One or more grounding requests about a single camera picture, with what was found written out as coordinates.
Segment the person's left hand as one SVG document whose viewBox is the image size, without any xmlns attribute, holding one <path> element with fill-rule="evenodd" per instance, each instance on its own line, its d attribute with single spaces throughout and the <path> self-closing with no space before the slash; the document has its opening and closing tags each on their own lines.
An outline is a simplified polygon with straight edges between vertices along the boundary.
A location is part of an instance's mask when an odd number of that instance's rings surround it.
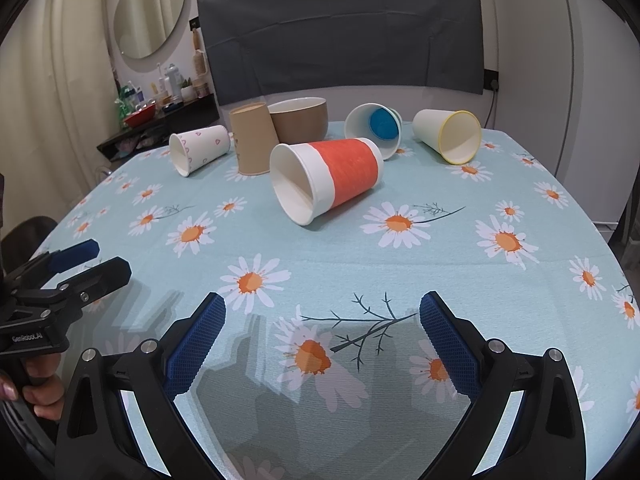
<svg viewBox="0 0 640 480">
<path fill-rule="evenodd" d="M 23 388 L 24 399 L 32 404 L 38 417 L 52 422 L 61 419 L 65 402 L 65 387 L 56 374 L 61 358 L 59 353 L 50 353 L 23 361 L 28 376 L 39 382 L 38 385 Z"/>
</svg>

